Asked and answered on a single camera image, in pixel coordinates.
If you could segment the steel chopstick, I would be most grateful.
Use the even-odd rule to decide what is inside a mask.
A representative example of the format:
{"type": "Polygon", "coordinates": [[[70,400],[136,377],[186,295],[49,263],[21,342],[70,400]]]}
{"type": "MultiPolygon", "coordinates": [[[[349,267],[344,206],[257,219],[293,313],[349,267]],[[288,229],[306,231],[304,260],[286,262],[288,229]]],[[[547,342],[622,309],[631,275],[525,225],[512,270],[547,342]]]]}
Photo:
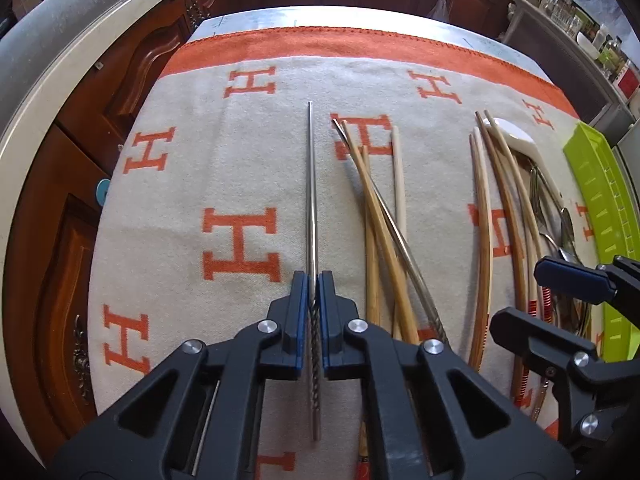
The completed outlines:
{"type": "MultiPolygon", "coordinates": [[[[332,124],[340,135],[342,141],[345,143],[344,133],[341,132],[341,126],[336,123],[339,122],[337,119],[332,118],[332,124]]],[[[431,293],[428,291],[428,288],[425,284],[424,278],[420,271],[418,264],[416,263],[416,258],[413,257],[413,254],[410,250],[410,247],[407,243],[406,238],[400,232],[396,221],[393,216],[390,214],[390,210],[388,209],[386,203],[383,200],[380,192],[378,192],[378,187],[374,184],[375,193],[380,200],[380,204],[382,207],[382,211],[384,214],[384,218],[387,224],[388,229],[390,230],[390,236],[395,244],[396,254],[399,260],[399,263],[402,267],[402,270],[406,274],[409,274],[410,281],[412,281],[413,287],[416,290],[416,294],[422,304],[422,308],[426,314],[427,321],[430,322],[431,331],[433,333],[433,338],[439,339],[443,344],[449,346],[448,336],[446,334],[446,330],[444,324],[442,324],[442,320],[437,312],[435,307],[433,298],[431,297],[431,293]]]]}
{"type": "Polygon", "coordinates": [[[321,349],[319,335],[319,307],[316,293],[318,281],[318,229],[317,229],[317,185],[316,151],[314,150],[314,103],[307,103],[307,273],[309,276],[309,322],[310,322],[310,421],[311,437],[321,440],[321,349]]]}

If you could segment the bamboo chopstick red end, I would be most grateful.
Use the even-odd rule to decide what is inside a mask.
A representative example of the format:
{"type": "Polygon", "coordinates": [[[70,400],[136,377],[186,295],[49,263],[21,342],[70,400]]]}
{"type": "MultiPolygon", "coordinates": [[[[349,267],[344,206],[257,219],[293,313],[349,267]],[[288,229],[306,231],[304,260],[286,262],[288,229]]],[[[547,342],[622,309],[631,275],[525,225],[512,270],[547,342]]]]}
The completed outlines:
{"type": "Polygon", "coordinates": [[[336,124],[341,126],[345,143],[348,145],[350,154],[360,175],[363,193],[364,196],[366,196],[368,209],[374,225],[374,232],[381,244],[383,257],[388,273],[390,274],[390,281],[392,282],[396,300],[396,318],[398,319],[402,340],[408,342],[408,344],[420,344],[418,326],[416,326],[416,318],[414,317],[408,295],[405,272],[399,263],[395,244],[390,236],[390,230],[387,227],[380,200],[375,193],[374,182],[364,164],[356,142],[352,140],[352,135],[348,131],[346,122],[337,122],[336,124]]]}

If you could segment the wooden kitchen cabinets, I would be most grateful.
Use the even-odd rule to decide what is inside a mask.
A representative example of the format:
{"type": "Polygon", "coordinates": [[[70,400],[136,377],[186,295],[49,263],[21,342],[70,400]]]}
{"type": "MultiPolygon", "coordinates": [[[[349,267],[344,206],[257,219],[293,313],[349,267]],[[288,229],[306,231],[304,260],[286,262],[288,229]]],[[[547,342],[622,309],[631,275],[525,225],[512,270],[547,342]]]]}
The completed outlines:
{"type": "MultiPolygon", "coordinates": [[[[152,84],[206,18],[276,6],[361,6],[427,16],[438,0],[160,0],[103,45],[84,70],[27,171],[9,235],[2,321],[17,406],[38,456],[96,417],[88,364],[90,260],[98,202],[152,84]]],[[[508,26],[512,0],[444,0],[450,22],[489,38],[508,26]]]]}

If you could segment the light chopstick red stripes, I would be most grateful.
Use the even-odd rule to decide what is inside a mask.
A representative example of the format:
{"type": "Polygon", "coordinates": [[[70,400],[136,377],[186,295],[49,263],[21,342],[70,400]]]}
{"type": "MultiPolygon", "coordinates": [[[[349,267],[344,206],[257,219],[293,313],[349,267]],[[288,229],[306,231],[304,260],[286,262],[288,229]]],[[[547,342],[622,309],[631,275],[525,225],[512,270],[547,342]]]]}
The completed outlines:
{"type": "Polygon", "coordinates": [[[525,187],[520,166],[513,155],[508,141],[504,137],[503,131],[497,124],[495,118],[484,110],[486,122],[490,125],[490,132],[494,135],[500,148],[506,156],[506,162],[518,191],[518,201],[520,202],[523,224],[525,226],[526,262],[528,274],[529,295],[538,300],[538,314],[540,318],[548,323],[555,321],[551,292],[544,287],[540,287],[534,278],[535,264],[542,258],[542,249],[537,222],[534,216],[533,207],[530,203],[529,194],[525,187]]]}

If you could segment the dark brown chopstick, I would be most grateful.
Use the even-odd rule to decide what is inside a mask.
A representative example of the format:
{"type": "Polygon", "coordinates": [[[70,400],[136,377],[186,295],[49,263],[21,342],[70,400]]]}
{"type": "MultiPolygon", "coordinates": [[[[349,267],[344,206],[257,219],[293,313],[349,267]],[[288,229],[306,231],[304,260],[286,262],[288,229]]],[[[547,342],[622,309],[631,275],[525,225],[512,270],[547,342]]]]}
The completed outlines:
{"type": "MultiPolygon", "coordinates": [[[[495,143],[491,140],[491,135],[485,126],[484,119],[480,116],[479,112],[475,113],[475,118],[478,128],[480,129],[480,135],[485,143],[485,148],[489,156],[492,170],[494,170],[494,177],[496,179],[501,198],[504,218],[506,219],[506,229],[508,230],[511,247],[515,307],[517,307],[518,310],[527,313],[528,297],[524,269],[525,254],[521,243],[520,229],[518,228],[518,222],[516,221],[514,203],[509,191],[508,178],[506,177],[506,172],[503,169],[502,162],[500,162],[500,157],[498,156],[497,149],[495,148],[495,143]]],[[[526,395],[527,379],[528,373],[525,370],[522,360],[520,358],[515,358],[513,365],[511,396],[514,404],[518,408],[523,406],[523,400],[526,395]]]]}

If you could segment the steel spoon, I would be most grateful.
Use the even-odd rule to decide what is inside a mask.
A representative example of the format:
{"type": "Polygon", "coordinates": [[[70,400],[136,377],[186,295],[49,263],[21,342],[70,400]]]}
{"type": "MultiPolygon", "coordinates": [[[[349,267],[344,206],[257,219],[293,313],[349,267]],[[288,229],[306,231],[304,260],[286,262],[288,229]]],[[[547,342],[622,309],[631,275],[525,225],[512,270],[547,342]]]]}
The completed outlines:
{"type": "Polygon", "coordinates": [[[566,207],[560,208],[555,204],[555,208],[559,213],[561,222],[561,241],[560,241],[560,254],[559,256],[572,263],[582,263],[575,247],[575,234],[573,229],[573,221],[570,218],[570,213],[566,207]]]}

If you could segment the green plastic tray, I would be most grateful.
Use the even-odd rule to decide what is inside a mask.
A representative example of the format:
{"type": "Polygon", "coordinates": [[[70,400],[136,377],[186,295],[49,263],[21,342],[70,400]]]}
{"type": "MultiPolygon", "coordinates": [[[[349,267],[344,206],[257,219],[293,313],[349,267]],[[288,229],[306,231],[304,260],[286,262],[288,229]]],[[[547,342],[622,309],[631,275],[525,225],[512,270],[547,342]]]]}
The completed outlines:
{"type": "MultiPolygon", "coordinates": [[[[639,225],[626,182],[605,136],[578,122],[564,154],[586,204],[597,245],[598,261],[616,256],[639,258],[639,225]]],[[[602,356],[627,361],[639,345],[639,331],[612,306],[603,306],[602,356]]]]}

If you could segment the steel fork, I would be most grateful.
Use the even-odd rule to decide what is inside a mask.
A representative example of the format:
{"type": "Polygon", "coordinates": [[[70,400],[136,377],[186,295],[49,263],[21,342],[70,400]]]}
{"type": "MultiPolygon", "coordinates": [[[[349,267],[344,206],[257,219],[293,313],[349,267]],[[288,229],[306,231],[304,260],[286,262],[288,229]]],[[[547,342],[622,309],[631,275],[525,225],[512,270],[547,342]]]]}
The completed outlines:
{"type": "Polygon", "coordinates": [[[561,222],[555,204],[544,186],[537,166],[529,170],[529,203],[532,205],[538,234],[547,243],[550,254],[560,254],[561,222]]]}

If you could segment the tan bamboo chopstick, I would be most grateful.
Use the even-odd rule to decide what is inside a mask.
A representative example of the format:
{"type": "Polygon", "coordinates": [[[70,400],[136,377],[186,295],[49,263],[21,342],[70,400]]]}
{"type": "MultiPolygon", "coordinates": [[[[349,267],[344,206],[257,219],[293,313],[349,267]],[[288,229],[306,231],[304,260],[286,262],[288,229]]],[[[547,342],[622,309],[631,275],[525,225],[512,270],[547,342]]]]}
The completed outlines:
{"type": "MultiPolygon", "coordinates": [[[[366,200],[363,201],[364,210],[364,239],[366,240],[366,320],[369,324],[378,325],[381,322],[380,308],[380,268],[378,267],[378,246],[376,246],[375,229],[366,200]]],[[[357,479],[370,478],[369,452],[367,445],[366,424],[360,428],[359,456],[357,464],[357,479]]]]}

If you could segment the brown wooden chopstick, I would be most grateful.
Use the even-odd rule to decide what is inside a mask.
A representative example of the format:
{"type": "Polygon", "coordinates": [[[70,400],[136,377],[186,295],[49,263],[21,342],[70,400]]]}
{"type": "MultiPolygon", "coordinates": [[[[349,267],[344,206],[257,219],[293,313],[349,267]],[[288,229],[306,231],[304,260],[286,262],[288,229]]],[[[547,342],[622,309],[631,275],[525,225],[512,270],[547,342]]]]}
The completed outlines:
{"type": "Polygon", "coordinates": [[[474,185],[476,195],[477,229],[478,229],[478,256],[477,256],[477,288],[476,308],[473,327],[472,344],[469,356],[470,367],[477,372],[482,366],[488,321],[490,313],[491,279],[492,279],[492,248],[491,237],[488,233],[487,221],[484,217],[484,200],[480,184],[480,172],[478,171],[477,145],[473,133],[470,135],[471,154],[474,170],[474,185]]]}

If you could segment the cream chopstick red band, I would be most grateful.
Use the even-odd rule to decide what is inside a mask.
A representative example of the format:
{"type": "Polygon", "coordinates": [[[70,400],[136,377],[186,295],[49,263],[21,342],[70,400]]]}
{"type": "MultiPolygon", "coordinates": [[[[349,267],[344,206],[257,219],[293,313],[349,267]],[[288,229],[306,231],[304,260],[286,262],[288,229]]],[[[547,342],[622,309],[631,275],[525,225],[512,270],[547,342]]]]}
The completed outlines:
{"type": "Polygon", "coordinates": [[[477,166],[478,171],[480,172],[480,180],[482,183],[480,186],[482,187],[482,196],[485,203],[484,209],[484,217],[487,221],[488,225],[488,233],[489,237],[492,237],[492,223],[491,223],[491,202],[490,202],[490,187],[489,187],[489,179],[486,165],[486,156],[484,149],[484,142],[482,138],[482,134],[480,133],[480,128],[475,127],[473,132],[474,140],[477,145],[477,166]]]}

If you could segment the white ceramic spoon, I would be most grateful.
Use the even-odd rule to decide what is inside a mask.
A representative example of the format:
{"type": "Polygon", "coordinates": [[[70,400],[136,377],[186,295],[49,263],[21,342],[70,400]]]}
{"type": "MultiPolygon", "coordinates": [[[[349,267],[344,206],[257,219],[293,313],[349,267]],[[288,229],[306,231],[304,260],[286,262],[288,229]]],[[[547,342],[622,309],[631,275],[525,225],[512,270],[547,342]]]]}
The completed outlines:
{"type": "Polygon", "coordinates": [[[512,148],[512,150],[527,157],[540,170],[544,185],[551,194],[554,202],[562,208],[564,206],[562,193],[555,185],[534,139],[523,129],[503,118],[495,118],[495,123],[502,132],[504,140],[506,140],[506,145],[509,148],[512,148]]]}

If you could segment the beige orange H blanket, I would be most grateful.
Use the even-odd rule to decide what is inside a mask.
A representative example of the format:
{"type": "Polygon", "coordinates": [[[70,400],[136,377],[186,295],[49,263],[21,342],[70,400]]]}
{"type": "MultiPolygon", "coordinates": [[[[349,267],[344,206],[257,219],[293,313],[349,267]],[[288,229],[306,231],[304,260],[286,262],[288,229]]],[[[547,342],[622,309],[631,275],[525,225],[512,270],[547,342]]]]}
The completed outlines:
{"type": "Polygon", "coordinates": [[[434,40],[356,28],[254,30],[181,47],[114,170],[89,290],[94,400],[106,410],[180,342],[265,317],[306,263],[306,137],[317,157],[319,266],[366,302],[360,181],[335,125],[368,150],[388,202],[405,177],[408,243],[452,348],[473,333],[478,214],[470,137],[488,112],[528,133],[597,260],[563,153],[577,113],[547,79],[434,40]]]}

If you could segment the jars on counter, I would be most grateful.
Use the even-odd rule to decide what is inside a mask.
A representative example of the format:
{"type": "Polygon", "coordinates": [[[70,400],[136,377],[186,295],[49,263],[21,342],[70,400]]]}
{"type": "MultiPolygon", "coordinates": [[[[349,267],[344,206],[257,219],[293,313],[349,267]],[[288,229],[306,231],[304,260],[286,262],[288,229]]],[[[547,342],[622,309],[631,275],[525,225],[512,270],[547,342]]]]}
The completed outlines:
{"type": "Polygon", "coordinates": [[[514,0],[503,42],[534,60],[580,116],[609,102],[626,104],[636,88],[614,82],[639,63],[639,23],[617,0],[514,0]]]}

